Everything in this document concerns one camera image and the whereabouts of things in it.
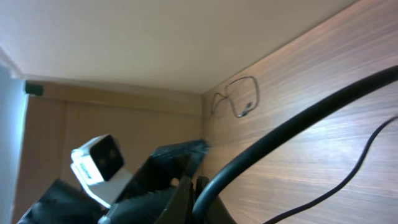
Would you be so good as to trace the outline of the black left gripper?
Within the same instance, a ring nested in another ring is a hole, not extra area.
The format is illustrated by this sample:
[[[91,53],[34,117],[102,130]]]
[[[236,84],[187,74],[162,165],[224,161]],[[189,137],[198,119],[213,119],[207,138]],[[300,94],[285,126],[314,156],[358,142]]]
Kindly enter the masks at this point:
[[[193,177],[209,150],[204,139],[158,147],[134,174],[102,224],[187,224]]]

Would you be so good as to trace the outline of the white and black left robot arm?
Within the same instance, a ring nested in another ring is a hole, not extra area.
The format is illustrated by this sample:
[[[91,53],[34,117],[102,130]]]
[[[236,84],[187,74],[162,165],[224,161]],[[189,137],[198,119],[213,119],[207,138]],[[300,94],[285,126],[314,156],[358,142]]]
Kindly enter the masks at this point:
[[[135,174],[111,135],[71,153],[81,189],[57,179],[20,223],[190,223],[192,178],[208,152],[197,139],[158,147]]]

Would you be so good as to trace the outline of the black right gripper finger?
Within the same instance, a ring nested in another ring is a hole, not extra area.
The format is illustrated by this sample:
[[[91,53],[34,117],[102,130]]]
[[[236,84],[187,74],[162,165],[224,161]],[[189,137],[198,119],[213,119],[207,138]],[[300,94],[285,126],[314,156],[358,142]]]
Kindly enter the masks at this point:
[[[200,196],[209,181],[208,177],[198,176],[195,189],[195,199]],[[208,208],[206,215],[203,217],[200,224],[236,224],[236,222],[229,214],[228,209],[225,207],[220,197],[217,196]]]

